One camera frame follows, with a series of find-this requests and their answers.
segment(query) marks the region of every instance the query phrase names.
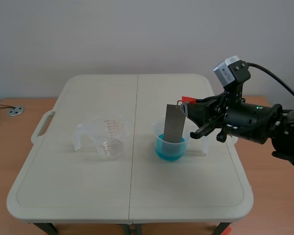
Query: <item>plastic measuring cup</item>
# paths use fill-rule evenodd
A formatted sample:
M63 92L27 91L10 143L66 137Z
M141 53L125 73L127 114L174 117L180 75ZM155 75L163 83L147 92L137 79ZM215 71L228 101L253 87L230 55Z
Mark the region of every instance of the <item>plastic measuring cup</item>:
M190 139L190 122L185 120L183 135L180 143L170 143L163 140L163 133L165 130L166 117L163 116L152 125L153 132L156 136L155 150L157 155L166 161L176 161L180 159L186 150L186 146Z
M117 159L124 154L127 127L125 117L118 114L96 117L90 123L76 127L73 134L74 149L75 151L81 149L81 136L87 135L103 158Z

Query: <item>red tab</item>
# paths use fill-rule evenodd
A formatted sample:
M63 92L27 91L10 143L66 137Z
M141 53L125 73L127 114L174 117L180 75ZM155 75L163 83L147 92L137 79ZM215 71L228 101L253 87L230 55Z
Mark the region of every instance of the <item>red tab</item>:
M227 227L224 231L223 231L223 233L221 234L221 235L229 235L230 234L230 232L231 232L231 228L230 227Z
M192 97L182 96L182 102L190 102L191 104L196 104L196 99Z

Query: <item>white table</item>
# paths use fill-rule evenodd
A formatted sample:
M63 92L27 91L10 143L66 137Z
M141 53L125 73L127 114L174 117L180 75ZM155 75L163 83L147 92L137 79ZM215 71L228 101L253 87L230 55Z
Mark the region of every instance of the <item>white table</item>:
M208 156L191 140L177 162L154 152L150 125L182 96L213 95L195 74L80 75L67 82L33 136L34 146L7 198L16 218L56 234L52 223L223 222L249 213L253 194L236 150L209 136ZM75 152L76 125L106 112L131 125L123 158L107 162L91 148ZM53 117L45 134L48 119Z

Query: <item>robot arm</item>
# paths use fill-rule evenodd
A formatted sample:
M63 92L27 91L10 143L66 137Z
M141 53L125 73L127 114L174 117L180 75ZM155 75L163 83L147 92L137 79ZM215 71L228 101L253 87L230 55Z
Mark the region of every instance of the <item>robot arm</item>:
M222 94L180 105L184 115L199 127L191 138L207 136L215 128L221 129L217 134L220 142L225 142L227 135L260 144L271 138L276 150L272 155L294 165L294 110L283 110L280 104L264 107L245 103L242 90L243 83L250 79L249 67L266 72L294 96L294 91L272 72L237 56L230 57L214 69L224 87Z

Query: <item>wooden floor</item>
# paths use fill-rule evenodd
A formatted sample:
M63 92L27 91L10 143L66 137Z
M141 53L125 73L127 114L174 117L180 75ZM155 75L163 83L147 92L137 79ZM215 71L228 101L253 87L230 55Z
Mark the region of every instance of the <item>wooden floor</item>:
M247 102L269 105L263 97ZM9 117L0 110L0 235L43 235L32 224L14 219L6 209L6 197L32 144L31 134L55 99L10 99L1 104L24 105L25 112ZM231 225L231 235L294 235L294 167L271 156L270 141L264 145L239 140L236 144L254 193L254 207L243 220ZM209 235L215 224L148 224L144 235ZM122 235L117 225L56 224L60 235Z

